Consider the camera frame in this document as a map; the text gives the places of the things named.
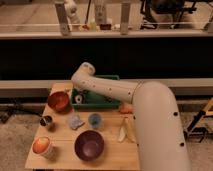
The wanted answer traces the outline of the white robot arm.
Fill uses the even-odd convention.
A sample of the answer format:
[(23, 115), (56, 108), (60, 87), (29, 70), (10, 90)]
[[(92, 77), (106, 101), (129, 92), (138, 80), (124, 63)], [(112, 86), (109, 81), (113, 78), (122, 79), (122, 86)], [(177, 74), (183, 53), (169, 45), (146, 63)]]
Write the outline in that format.
[(176, 98), (166, 85), (127, 82), (94, 76), (82, 63), (72, 75), (78, 90), (89, 90), (133, 106), (141, 171), (191, 171)]

